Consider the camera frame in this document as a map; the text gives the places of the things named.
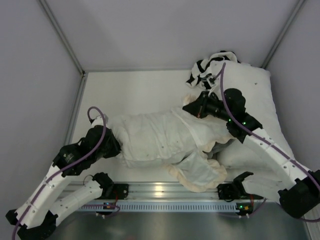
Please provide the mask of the grey cream ruffled pillowcase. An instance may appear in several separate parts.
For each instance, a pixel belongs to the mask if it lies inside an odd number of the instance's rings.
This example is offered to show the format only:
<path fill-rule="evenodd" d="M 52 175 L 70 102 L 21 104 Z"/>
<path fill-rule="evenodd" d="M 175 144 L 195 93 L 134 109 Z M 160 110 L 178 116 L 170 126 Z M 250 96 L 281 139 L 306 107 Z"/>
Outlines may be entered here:
<path fill-rule="evenodd" d="M 191 192 L 202 193 L 216 188 L 228 174 L 213 155 L 234 140 L 226 122 L 213 116 L 197 118 L 181 107 L 173 107 L 170 111 L 186 127 L 187 135 L 183 139 L 186 153 L 179 162 L 166 165 L 166 170 Z"/>

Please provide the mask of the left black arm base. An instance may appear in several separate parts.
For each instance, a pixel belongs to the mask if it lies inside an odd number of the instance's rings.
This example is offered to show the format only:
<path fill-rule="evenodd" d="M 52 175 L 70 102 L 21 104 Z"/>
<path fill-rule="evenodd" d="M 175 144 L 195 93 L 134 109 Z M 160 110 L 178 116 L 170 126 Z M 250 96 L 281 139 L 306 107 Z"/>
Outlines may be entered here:
<path fill-rule="evenodd" d="M 108 190 L 104 190 L 99 200 L 124 200 L 129 194 L 129 184 L 115 183 Z"/>

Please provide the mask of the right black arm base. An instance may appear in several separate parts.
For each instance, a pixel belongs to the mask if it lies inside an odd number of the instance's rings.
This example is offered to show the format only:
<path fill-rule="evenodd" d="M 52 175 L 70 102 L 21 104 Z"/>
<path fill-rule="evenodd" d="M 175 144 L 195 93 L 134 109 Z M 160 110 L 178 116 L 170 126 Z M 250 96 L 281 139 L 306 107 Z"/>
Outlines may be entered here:
<path fill-rule="evenodd" d="M 251 197 L 253 197 L 253 200 L 262 200 L 262 196 L 247 193 L 242 185 L 242 182 L 251 175 L 253 175 L 252 172 L 246 171 L 234 178 L 232 182 L 219 184 L 217 186 L 219 199 L 226 202 L 250 200 Z"/>

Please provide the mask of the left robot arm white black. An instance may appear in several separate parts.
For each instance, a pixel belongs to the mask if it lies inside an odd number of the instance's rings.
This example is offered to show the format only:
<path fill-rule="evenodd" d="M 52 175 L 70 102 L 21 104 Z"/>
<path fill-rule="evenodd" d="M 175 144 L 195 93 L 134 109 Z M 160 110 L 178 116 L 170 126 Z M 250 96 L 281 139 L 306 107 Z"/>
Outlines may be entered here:
<path fill-rule="evenodd" d="M 19 208 L 5 215 L 14 226 L 12 238 L 45 240 L 85 204 L 112 194 L 114 182 L 105 172 L 95 173 L 81 188 L 59 199 L 65 188 L 100 159 L 117 156 L 121 147 L 111 129 L 97 125 L 77 143 L 63 146 L 42 183 Z"/>

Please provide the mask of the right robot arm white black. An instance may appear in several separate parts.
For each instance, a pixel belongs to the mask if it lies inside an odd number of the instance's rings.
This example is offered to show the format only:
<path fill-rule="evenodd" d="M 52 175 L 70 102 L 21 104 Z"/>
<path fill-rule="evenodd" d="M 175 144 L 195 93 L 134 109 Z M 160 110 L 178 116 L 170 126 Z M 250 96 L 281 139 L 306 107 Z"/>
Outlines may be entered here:
<path fill-rule="evenodd" d="M 202 91 L 183 110 L 198 119 L 213 116 L 224 120 L 228 132 L 267 163 L 279 178 L 264 179 L 244 172 L 231 183 L 235 192 L 241 197 L 256 195 L 276 202 L 295 219 L 319 205 L 320 172 L 302 166 L 273 141 L 262 124 L 246 112 L 246 100 L 240 90 L 229 88 L 221 97 Z"/>

